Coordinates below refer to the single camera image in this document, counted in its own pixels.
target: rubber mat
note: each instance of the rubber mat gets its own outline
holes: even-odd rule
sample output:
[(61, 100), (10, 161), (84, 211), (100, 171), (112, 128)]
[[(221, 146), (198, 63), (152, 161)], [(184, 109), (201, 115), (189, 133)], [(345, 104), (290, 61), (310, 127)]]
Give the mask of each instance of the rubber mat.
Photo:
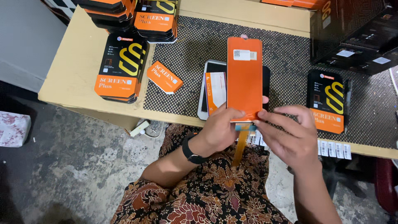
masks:
[[(233, 24), (180, 16), (178, 38), (174, 44), (157, 44), (154, 62), (159, 60), (176, 74), (184, 85), (166, 95), (149, 82), (145, 110), (197, 117), (205, 62), (226, 61), (227, 37), (248, 35), (263, 42), (263, 65), (271, 70), (269, 109), (289, 104), (306, 105), (307, 76), (311, 69), (338, 73), (343, 80), (353, 79), (350, 124), (345, 134), (318, 131), (320, 138), (376, 147), (396, 148), (398, 124), (397, 97), (389, 71), (368, 76), (350, 71), (310, 65), (310, 39)], [(398, 68), (394, 74), (398, 77)]]

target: power strip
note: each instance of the power strip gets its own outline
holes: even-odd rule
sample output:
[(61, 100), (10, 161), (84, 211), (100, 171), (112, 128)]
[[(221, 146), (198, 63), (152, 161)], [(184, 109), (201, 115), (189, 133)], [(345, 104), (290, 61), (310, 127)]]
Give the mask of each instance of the power strip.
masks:
[(130, 136), (134, 137), (138, 135), (141, 131), (145, 131), (145, 128), (147, 128), (148, 126), (149, 122), (145, 120), (143, 123), (138, 125), (138, 127), (136, 127), (133, 131), (130, 132)]

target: wooden table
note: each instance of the wooden table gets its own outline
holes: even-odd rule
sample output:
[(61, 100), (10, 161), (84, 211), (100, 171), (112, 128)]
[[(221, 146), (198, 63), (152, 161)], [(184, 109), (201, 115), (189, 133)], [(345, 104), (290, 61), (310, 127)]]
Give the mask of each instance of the wooden table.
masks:
[[(309, 37), (311, 12), (302, 9), (249, 0), (183, 0), (179, 14)], [(99, 97), (94, 92), (94, 84), (107, 36), (105, 30), (97, 28), (87, 13), (77, 7), (39, 92), (39, 99), (127, 130), (134, 129), (139, 118), (190, 126), (204, 125), (204, 121), (199, 118), (143, 109), (148, 86), (146, 69), (153, 63), (153, 44), (150, 46), (145, 75), (135, 103), (110, 102)], [(398, 151), (395, 149), (353, 143), (350, 145), (353, 153), (398, 159)]]

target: black watch strap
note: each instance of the black watch strap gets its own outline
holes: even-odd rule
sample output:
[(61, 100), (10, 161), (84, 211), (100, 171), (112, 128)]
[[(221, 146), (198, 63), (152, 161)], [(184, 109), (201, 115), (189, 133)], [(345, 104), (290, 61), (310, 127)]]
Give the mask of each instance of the black watch strap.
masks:
[(203, 158), (199, 155), (195, 155), (192, 153), (192, 151), (189, 149), (188, 146), (188, 141), (195, 137), (195, 135), (197, 135), (197, 133), (194, 133), (191, 136), (187, 136), (183, 141), (182, 141), (182, 152), (184, 153), (185, 157), (188, 159), (188, 161), (190, 161), (191, 163), (194, 164), (202, 164), (204, 162), (206, 162), (208, 160), (208, 158)]

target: white wall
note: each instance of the white wall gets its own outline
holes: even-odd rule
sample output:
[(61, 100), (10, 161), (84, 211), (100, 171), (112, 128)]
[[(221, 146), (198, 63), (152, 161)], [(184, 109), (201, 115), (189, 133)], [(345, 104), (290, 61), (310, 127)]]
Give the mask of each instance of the white wall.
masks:
[(0, 80), (38, 92), (65, 30), (40, 0), (0, 0)]

